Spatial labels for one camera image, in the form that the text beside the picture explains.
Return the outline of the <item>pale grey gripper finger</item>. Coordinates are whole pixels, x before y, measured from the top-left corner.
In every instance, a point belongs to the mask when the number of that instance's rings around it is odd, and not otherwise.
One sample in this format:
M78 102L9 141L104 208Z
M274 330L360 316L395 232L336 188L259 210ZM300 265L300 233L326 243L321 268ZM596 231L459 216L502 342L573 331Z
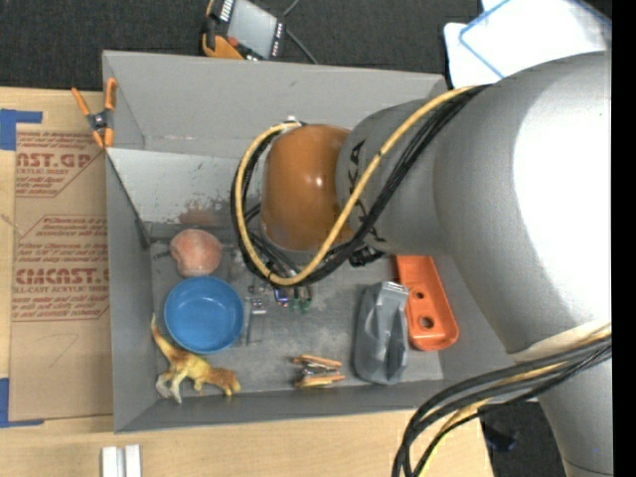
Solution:
M249 297L245 342L248 345L260 343L263 339L267 309L260 297Z

